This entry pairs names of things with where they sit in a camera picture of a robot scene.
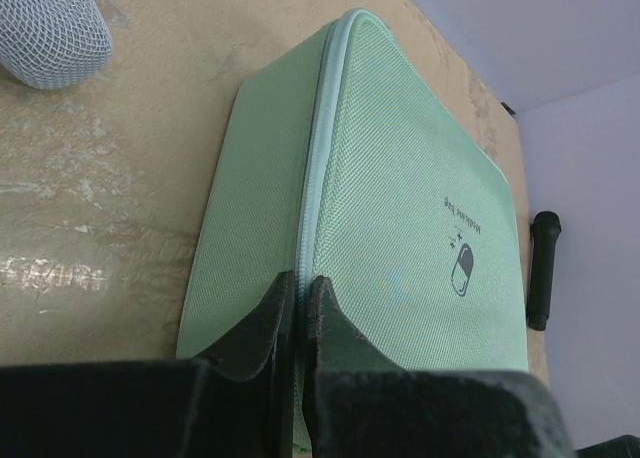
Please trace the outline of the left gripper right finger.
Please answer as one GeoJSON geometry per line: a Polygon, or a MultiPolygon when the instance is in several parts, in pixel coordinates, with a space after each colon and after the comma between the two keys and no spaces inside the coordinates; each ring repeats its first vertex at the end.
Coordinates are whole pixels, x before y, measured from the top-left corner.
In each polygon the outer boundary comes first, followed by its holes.
{"type": "Polygon", "coordinates": [[[558,407],[517,371],[408,371],[345,316],[329,278],[307,312],[303,416],[316,457],[572,457],[558,407]]]}

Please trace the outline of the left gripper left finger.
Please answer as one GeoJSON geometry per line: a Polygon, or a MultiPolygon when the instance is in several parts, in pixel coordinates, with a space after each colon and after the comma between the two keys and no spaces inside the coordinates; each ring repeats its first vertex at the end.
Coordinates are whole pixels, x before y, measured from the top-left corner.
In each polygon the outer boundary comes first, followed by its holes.
{"type": "Polygon", "coordinates": [[[1,371],[5,457],[288,457],[294,277],[190,359],[1,371]]]}

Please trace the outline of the mint green medicine case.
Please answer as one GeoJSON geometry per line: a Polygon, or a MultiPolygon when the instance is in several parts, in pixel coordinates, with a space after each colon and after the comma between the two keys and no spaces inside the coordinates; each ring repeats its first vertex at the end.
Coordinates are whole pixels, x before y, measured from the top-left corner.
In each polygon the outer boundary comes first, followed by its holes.
{"type": "Polygon", "coordinates": [[[176,354],[315,278],[409,370],[528,367],[515,205],[500,169],[375,14],[346,12],[248,77],[229,118],[176,354]]]}

